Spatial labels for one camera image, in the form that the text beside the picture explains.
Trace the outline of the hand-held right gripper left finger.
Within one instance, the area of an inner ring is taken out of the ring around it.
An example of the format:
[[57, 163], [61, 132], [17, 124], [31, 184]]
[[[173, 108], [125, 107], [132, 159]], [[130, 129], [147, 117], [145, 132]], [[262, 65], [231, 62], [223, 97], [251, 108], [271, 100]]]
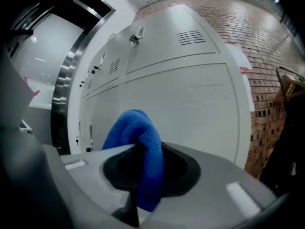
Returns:
[[66, 155], [61, 159], [80, 189], [98, 208], [132, 227], [138, 227], [139, 217], [133, 191], [115, 188], [103, 172], [104, 163], [111, 157], [128, 151], [134, 144]]

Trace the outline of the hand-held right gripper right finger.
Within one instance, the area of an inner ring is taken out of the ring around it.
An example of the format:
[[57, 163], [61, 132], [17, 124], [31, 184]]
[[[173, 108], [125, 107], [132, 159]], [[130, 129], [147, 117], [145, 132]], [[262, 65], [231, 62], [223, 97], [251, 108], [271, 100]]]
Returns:
[[274, 229], [286, 218], [289, 194], [277, 197], [233, 162], [185, 146], [168, 147], [194, 158], [200, 178], [186, 194], [162, 198], [144, 229]]

